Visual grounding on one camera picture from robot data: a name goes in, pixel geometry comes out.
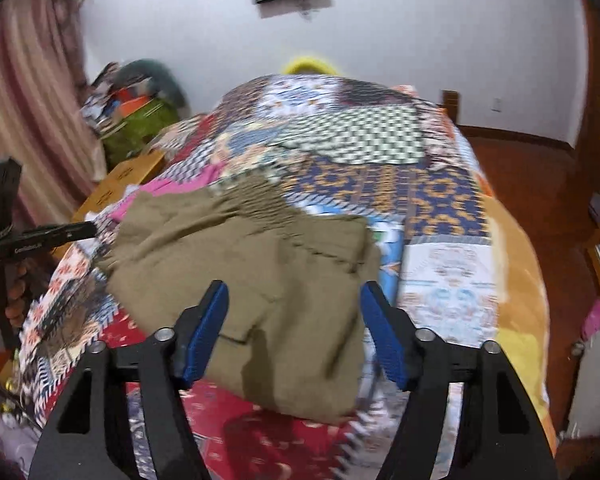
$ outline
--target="curtain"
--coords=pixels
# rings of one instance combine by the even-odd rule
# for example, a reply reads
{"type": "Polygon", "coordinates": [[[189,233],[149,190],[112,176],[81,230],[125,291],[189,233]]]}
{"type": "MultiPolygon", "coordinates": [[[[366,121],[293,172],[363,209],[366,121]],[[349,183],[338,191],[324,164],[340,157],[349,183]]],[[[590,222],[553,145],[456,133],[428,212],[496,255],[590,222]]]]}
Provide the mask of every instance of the curtain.
{"type": "Polygon", "coordinates": [[[67,222],[94,187],[77,11],[77,0],[0,2],[0,157],[24,167],[24,224],[67,222]]]}

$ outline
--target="patchwork bedspread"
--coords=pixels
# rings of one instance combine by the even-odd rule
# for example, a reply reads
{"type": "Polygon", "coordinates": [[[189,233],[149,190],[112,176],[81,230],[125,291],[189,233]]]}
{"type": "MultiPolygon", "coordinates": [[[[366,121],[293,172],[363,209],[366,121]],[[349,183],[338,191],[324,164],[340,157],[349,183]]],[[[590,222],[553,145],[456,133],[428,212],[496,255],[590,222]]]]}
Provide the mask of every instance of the patchwork bedspread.
{"type": "MultiPolygon", "coordinates": [[[[178,142],[161,177],[186,182],[207,164],[224,162],[212,184],[218,189],[259,171],[311,214],[367,216],[389,301],[447,341],[475,347],[499,341],[555,444],[544,390],[549,319],[538,262],[444,110],[411,87],[264,76],[229,92],[178,142]]],[[[22,379],[41,423],[88,343],[102,338],[122,346],[144,338],[93,268],[115,240],[113,208],[96,218],[97,240],[68,251],[27,317],[22,379]],[[43,333],[50,312],[52,328],[43,333]]],[[[339,428],[264,412],[204,380],[183,392],[208,467],[224,480],[375,478],[408,395],[379,372],[368,333],[365,351],[360,409],[339,428]]],[[[137,388],[128,399],[139,468],[154,478],[137,388]]],[[[448,471],[461,401],[462,386],[453,384],[432,478],[448,471]]]]}

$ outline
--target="navy and gold patterned fabric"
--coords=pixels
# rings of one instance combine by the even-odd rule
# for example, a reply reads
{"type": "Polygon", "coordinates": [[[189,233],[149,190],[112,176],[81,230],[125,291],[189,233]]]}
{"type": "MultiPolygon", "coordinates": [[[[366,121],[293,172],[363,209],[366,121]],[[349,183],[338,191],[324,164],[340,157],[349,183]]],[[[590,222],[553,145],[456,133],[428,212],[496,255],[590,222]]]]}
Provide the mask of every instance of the navy and gold patterned fabric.
{"type": "Polygon", "coordinates": [[[474,180],[466,170],[447,166],[429,171],[412,164],[413,208],[407,238],[416,236],[489,237],[489,229],[474,180]]]}
{"type": "Polygon", "coordinates": [[[395,164],[337,164],[310,155],[285,175],[285,193],[328,196],[381,213],[404,216],[409,203],[409,166],[395,164]]]}

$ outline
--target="brown garment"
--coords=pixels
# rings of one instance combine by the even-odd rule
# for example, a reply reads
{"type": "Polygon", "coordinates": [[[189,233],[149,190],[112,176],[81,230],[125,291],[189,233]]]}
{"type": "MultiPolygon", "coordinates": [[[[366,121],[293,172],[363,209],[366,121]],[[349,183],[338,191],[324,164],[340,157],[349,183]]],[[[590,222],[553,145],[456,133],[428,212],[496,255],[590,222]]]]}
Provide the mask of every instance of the brown garment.
{"type": "Polygon", "coordinates": [[[229,313],[206,377],[266,408],[332,423],[354,407],[358,295],[379,261],[364,218],[309,216],[250,176],[222,196],[139,194],[104,267],[109,291],[147,333],[225,281],[229,313]]]}

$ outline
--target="brown floor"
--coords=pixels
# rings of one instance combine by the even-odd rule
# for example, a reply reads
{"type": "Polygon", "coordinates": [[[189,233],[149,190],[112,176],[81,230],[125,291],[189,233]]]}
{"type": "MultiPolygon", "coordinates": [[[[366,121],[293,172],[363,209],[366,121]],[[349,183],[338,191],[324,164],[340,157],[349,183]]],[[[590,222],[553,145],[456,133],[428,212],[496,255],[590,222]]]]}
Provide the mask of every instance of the brown floor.
{"type": "Polygon", "coordinates": [[[597,297],[582,245],[594,231],[590,192],[565,151],[523,142],[469,139],[500,201],[531,239],[551,315],[547,390],[556,431],[565,429],[576,374],[571,345],[597,297]]]}

